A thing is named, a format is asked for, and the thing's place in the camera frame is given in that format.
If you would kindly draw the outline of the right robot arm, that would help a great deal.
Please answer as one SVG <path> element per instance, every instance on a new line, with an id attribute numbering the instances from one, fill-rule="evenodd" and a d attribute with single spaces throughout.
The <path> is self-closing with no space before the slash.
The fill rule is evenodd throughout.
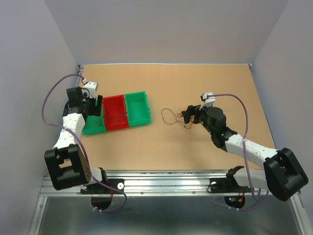
<path id="1" fill-rule="evenodd" d="M 181 114 L 185 123 L 200 123 L 217 148 L 243 157 L 245 165 L 230 169 L 226 175 L 224 185 L 228 190 L 263 189 L 277 199 L 287 201 L 309 182 L 290 149 L 268 148 L 245 139 L 227 126 L 222 109 L 190 105 Z"/>

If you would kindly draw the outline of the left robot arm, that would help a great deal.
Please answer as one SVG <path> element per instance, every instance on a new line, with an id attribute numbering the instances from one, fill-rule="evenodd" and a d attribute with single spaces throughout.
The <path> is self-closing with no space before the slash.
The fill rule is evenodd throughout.
<path id="1" fill-rule="evenodd" d="M 92 169 L 79 140 L 82 134 L 106 131 L 103 97 L 97 95 L 98 83 L 67 89 L 68 102 L 63 111 L 63 124 L 56 144 L 44 155 L 46 166 L 56 190 L 92 185 L 98 193 L 105 192 L 109 181 L 102 168 Z"/>

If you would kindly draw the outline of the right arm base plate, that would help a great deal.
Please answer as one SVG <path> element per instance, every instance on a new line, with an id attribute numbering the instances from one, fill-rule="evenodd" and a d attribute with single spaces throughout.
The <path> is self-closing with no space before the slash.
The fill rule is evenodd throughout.
<path id="1" fill-rule="evenodd" d="M 241 187 L 236 183 L 235 180 L 228 178 L 211 178 L 209 180 L 209 186 L 207 187 L 207 191 L 209 193 L 251 192 L 249 187 Z"/>

